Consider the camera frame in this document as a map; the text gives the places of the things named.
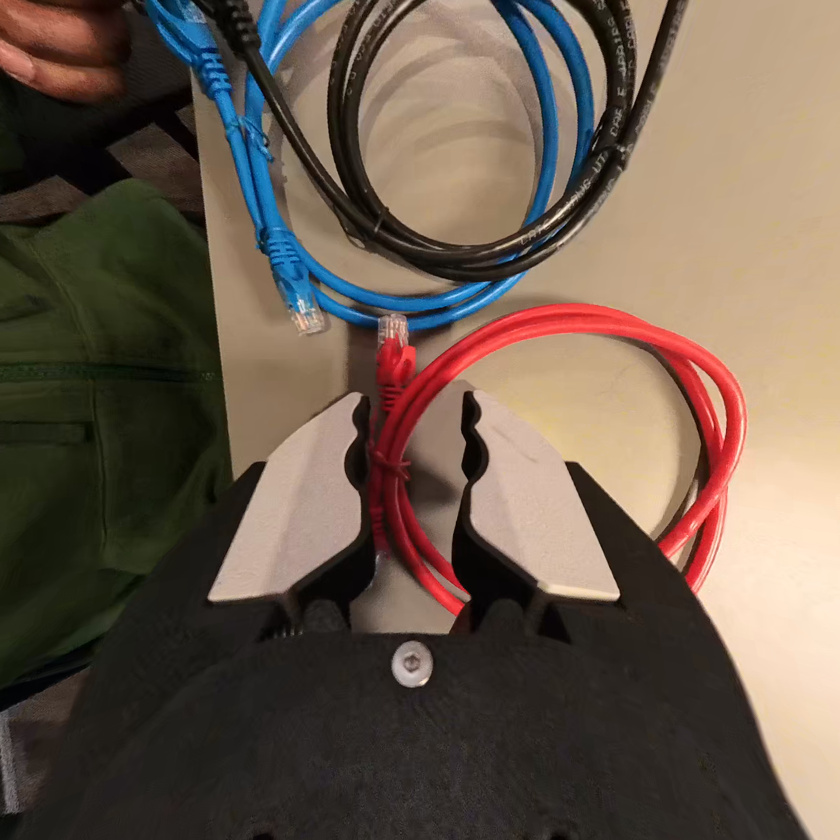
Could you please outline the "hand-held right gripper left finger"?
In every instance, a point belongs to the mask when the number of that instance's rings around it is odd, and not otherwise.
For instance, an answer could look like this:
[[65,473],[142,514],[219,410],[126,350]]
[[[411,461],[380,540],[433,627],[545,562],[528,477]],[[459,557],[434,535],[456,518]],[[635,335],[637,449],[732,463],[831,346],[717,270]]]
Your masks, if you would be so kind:
[[348,607],[375,577],[366,501],[370,399],[350,392],[268,457],[209,593]]

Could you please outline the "person's left hand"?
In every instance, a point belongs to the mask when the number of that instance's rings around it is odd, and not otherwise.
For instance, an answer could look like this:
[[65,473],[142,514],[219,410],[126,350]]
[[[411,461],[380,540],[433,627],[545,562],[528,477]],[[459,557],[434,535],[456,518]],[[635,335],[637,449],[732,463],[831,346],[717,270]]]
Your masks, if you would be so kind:
[[65,102],[121,96],[131,44],[124,2],[2,1],[2,72]]

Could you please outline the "person's green sweatshirt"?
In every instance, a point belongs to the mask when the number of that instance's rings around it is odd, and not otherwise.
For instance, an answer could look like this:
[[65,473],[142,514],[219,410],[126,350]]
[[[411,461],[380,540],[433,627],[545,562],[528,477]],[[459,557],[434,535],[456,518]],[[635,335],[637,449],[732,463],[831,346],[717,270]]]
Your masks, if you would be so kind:
[[1,682],[99,640],[231,481],[207,242],[123,181],[2,225]]

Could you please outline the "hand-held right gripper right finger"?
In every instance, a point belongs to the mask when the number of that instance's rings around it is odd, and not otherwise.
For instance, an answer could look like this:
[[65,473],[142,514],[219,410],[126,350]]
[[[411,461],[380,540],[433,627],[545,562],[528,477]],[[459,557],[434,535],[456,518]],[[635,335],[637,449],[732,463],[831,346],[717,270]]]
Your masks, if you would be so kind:
[[466,484],[451,559],[471,602],[615,603],[618,585],[560,452],[479,390],[464,394],[461,433]]

